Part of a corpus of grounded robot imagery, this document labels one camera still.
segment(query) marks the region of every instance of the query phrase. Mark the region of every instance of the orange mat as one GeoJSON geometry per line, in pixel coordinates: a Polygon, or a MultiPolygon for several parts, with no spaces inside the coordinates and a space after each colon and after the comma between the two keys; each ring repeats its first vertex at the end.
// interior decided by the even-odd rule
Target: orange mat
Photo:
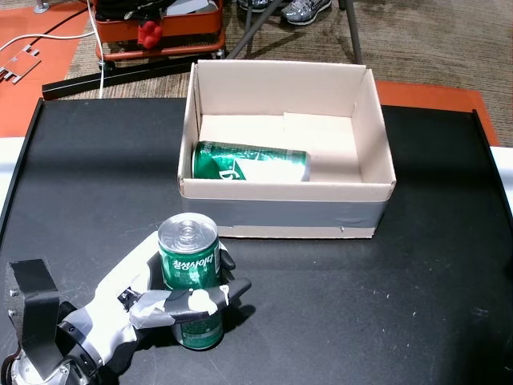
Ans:
{"type": "MultiPolygon", "coordinates": [[[[43,14],[35,14],[33,7],[0,11],[0,46],[21,34],[42,34],[84,7],[81,2],[68,2],[52,4],[43,14]]],[[[51,34],[83,34],[88,17],[88,13],[84,12],[62,24],[51,34]]],[[[34,38],[18,40],[0,51],[0,66],[33,40],[34,38]]],[[[0,81],[0,137],[26,134],[35,105],[41,97],[41,86],[64,79],[78,44],[77,39],[42,38],[33,45],[33,49],[40,51],[38,57],[42,60],[41,63],[17,84],[6,80],[0,81]]]]}
{"type": "Polygon", "coordinates": [[[377,81],[379,101],[387,106],[433,108],[437,110],[472,112],[479,120],[490,146],[500,146],[487,107],[478,91],[444,86],[377,81]]]}

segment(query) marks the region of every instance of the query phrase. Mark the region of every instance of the cardboard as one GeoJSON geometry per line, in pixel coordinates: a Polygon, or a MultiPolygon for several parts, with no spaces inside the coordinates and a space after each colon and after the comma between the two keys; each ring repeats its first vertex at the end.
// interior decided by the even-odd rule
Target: cardboard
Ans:
{"type": "Polygon", "coordinates": [[[221,236],[372,237],[395,186],[372,71],[199,61],[191,71],[178,184],[184,210],[211,216],[221,236]],[[309,181],[192,179],[198,140],[307,151],[309,181]]]}

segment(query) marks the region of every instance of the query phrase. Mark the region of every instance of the can label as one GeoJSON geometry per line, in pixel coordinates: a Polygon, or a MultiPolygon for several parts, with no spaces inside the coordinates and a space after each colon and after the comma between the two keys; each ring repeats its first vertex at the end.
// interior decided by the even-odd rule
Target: can label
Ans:
{"type": "MultiPolygon", "coordinates": [[[[170,290],[204,289],[220,284],[219,238],[198,253],[173,253],[160,245],[164,283],[170,290]]],[[[220,313],[205,320],[173,326],[173,334],[185,347],[206,349],[223,335],[220,313]]]]}
{"type": "Polygon", "coordinates": [[[224,180],[309,179],[308,154],[282,148],[198,142],[192,159],[192,177],[224,180]]]}

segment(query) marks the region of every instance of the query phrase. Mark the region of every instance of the gray duct tape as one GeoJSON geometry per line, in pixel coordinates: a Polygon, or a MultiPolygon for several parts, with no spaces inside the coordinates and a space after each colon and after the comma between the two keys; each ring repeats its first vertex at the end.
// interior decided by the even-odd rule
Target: gray duct tape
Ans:
{"type": "Polygon", "coordinates": [[[164,303],[171,291],[150,290],[130,308],[130,323],[136,329],[170,326],[175,319],[164,311],[164,303]]]}
{"type": "Polygon", "coordinates": [[[385,202],[241,201],[188,199],[185,212],[202,213],[219,226],[373,228],[385,202]]]}

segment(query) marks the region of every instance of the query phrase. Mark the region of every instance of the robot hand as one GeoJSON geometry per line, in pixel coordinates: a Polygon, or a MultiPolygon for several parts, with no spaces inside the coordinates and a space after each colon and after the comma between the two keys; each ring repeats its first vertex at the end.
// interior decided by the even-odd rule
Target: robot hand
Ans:
{"type": "MultiPolygon", "coordinates": [[[[149,262],[158,258],[157,254],[155,232],[98,284],[91,302],[77,310],[68,309],[58,325],[59,297],[42,261],[11,263],[6,304],[22,349],[4,362],[2,383],[97,383],[98,369],[111,359],[116,347],[138,341],[136,330],[207,318],[251,287],[251,282],[242,278],[204,290],[151,290],[149,262]],[[34,276],[41,278],[36,280],[40,287],[34,287],[34,276]]],[[[235,268],[225,249],[220,262],[225,270],[235,268]]]]}

